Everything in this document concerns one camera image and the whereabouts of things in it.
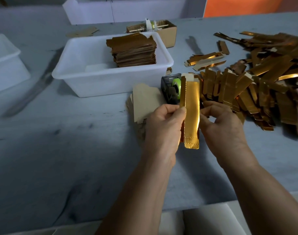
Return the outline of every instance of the person's left hand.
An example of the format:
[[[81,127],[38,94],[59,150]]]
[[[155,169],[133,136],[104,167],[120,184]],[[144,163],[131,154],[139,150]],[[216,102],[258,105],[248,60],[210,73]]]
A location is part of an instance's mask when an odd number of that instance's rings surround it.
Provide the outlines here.
[[[147,119],[144,156],[155,157],[174,166],[185,118],[185,107],[168,104],[158,107]]]

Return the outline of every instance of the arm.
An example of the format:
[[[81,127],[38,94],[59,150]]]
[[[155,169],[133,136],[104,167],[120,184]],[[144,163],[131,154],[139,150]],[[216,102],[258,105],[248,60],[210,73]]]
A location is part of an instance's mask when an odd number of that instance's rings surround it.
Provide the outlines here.
[[[201,131],[234,187],[252,234],[298,235],[298,202],[259,165],[238,117],[217,102],[204,106]],[[215,117],[215,122],[206,116]]]
[[[147,120],[143,155],[95,235],[157,234],[186,109],[162,105]]]

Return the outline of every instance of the forearm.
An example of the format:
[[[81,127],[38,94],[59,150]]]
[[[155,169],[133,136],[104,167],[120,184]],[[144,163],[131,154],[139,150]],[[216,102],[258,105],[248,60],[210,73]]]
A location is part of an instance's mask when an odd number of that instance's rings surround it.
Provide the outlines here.
[[[96,235],[155,234],[172,166],[142,157]]]
[[[225,169],[251,232],[298,234],[298,202],[260,165]]]

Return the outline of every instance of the hand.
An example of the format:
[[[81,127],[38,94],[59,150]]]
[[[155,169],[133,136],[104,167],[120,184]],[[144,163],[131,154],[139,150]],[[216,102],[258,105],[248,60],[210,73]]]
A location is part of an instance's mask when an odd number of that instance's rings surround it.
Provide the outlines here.
[[[147,119],[144,153],[175,165],[175,153],[181,138],[182,122],[186,108],[164,104],[158,107]]]
[[[223,169],[239,169],[258,165],[250,150],[243,125],[229,106],[214,101],[205,101],[200,110],[200,129],[206,144]],[[216,118],[209,121],[207,116]]]

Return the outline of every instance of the green tape roll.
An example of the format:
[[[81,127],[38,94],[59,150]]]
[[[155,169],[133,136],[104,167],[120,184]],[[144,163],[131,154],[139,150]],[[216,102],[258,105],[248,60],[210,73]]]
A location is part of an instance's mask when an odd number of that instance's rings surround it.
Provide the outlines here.
[[[172,82],[172,86],[177,86],[176,93],[177,93],[177,99],[181,98],[181,86],[182,86],[182,81],[179,78],[174,78]]]

